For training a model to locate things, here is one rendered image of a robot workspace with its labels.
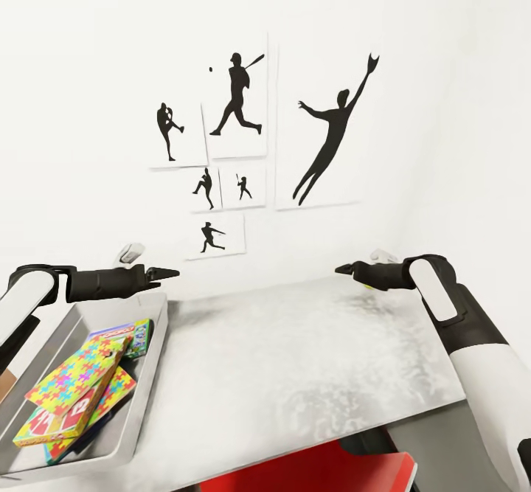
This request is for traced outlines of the toy box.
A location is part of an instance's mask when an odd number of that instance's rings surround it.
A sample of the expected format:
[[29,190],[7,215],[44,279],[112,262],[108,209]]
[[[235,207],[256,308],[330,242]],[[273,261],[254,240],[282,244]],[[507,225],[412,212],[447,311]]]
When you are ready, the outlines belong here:
[[[112,419],[52,467],[44,445],[18,448],[12,439],[37,407],[24,396],[78,349],[90,333],[151,320],[146,355],[118,363],[135,382],[110,411]],[[132,459],[167,330],[167,294],[75,302],[0,402],[0,488],[126,466]]]

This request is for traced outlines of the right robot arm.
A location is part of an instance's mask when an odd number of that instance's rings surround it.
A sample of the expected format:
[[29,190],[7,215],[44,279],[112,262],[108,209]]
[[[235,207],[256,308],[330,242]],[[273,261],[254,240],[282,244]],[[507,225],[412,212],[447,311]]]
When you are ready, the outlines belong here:
[[509,346],[447,257],[398,258],[381,249],[371,264],[335,268],[370,288],[417,289],[456,370],[488,456],[513,492],[531,492],[531,371]]

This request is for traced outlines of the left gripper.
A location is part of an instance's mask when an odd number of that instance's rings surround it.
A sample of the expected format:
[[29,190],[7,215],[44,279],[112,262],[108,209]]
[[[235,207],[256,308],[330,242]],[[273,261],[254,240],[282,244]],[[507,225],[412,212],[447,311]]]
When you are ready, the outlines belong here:
[[93,269],[97,272],[97,294],[94,300],[128,299],[141,291],[162,286],[159,280],[180,276],[180,271],[166,268],[147,268],[136,263],[132,268]]

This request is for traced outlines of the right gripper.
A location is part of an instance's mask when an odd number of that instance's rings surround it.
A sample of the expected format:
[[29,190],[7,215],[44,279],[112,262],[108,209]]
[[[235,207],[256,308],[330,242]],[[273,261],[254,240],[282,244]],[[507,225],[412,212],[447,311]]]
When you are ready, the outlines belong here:
[[355,281],[360,281],[367,287],[388,291],[390,288],[393,289],[386,276],[387,267],[390,264],[368,264],[358,260],[335,268],[335,272],[353,275]]

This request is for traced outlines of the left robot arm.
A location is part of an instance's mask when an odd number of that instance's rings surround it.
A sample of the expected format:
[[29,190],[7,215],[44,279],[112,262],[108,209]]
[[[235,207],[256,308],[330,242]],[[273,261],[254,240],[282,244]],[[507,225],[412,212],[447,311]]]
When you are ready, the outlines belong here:
[[26,264],[10,275],[8,290],[0,298],[0,376],[7,369],[41,320],[32,313],[55,304],[59,275],[67,274],[66,303],[128,299],[141,291],[162,286],[159,280],[180,276],[180,271],[147,268],[132,262],[145,250],[138,241],[122,249],[110,269],[79,271],[76,266]]

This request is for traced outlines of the board game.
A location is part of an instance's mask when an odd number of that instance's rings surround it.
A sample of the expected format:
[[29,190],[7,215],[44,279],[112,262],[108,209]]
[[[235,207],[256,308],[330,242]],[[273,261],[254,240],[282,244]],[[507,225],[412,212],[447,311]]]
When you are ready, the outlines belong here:
[[111,355],[108,356],[109,359],[112,356],[115,358],[115,364],[96,383],[91,385],[90,389],[66,411],[63,417],[56,417],[39,406],[29,417],[27,424],[19,430],[18,436],[13,439],[16,446],[21,448],[80,437],[130,340],[130,336],[112,338],[111,342],[124,345],[122,350],[111,352]]
[[142,321],[133,322],[126,325],[121,325],[107,330],[90,333],[87,342],[95,336],[100,336],[105,339],[119,338],[119,336],[130,336],[131,340],[125,353],[119,362],[124,362],[139,356],[148,354],[150,342],[150,327],[151,320],[143,319]]
[[44,443],[44,454],[45,454],[45,460],[46,464],[49,466],[53,466],[57,461],[59,461],[61,458],[63,458],[66,454],[68,454],[72,449],[74,449],[76,446],[80,445],[87,437],[89,437],[92,433],[94,433],[96,430],[98,430],[100,427],[102,427],[106,422],[108,422],[110,419],[112,419],[111,411],[109,411],[106,415],[104,415],[98,422],[96,422],[94,425],[91,426],[91,428],[85,432],[85,434],[82,434],[80,437],[77,438],[76,442],[59,458],[56,460],[52,460],[51,454],[49,453],[48,448],[46,447],[47,443]]

